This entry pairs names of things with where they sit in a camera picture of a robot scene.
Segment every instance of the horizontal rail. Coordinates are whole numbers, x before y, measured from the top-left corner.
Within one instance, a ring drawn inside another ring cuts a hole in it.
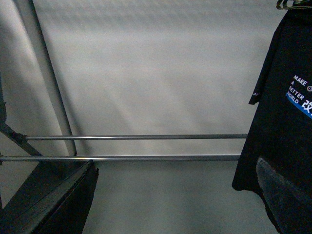
[[[0,161],[237,161],[240,155],[2,156]]]
[[[184,140],[184,139],[246,139],[247,134],[208,135],[117,135],[117,136],[25,136],[25,140]]]

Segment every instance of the t-shirt sleeve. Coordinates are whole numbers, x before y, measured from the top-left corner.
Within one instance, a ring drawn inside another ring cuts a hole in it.
[[[253,95],[250,98],[249,104],[251,105],[255,105],[256,103],[258,103],[261,99],[263,90],[264,90],[264,86],[265,83],[267,81],[267,77],[269,75],[270,69],[271,69],[271,65],[274,59],[274,55],[275,52],[277,50],[279,41],[280,41],[280,37],[282,34],[282,30],[285,24],[285,18],[287,17],[287,14],[285,15],[285,17],[283,18],[283,20],[280,22],[279,26],[277,27],[276,31],[274,32],[270,47],[269,47],[269,51],[266,55],[266,58],[264,60],[259,78],[258,78],[258,82],[254,88],[253,91]]]

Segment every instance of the metal frame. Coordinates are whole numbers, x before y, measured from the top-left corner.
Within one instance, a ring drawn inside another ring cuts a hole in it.
[[[114,136],[24,136],[29,140],[188,140],[188,139],[245,139],[247,134],[199,135],[114,135]]]
[[[101,155],[101,156],[6,156],[0,161],[237,161],[240,155]]]

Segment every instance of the metal rod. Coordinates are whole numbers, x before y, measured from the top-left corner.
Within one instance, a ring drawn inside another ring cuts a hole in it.
[[[237,161],[240,155],[3,156],[0,161]]]
[[[28,140],[183,140],[183,139],[245,139],[247,134],[205,135],[116,135],[116,136],[25,136]]]

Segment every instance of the garment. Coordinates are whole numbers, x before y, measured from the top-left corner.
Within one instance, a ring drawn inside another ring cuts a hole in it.
[[[250,104],[257,102],[232,186],[260,195],[282,233],[259,185],[256,166],[259,158],[264,159],[312,201],[312,9],[290,10],[278,26]],[[292,209],[296,219],[299,207]],[[295,228],[290,233],[302,233]]]

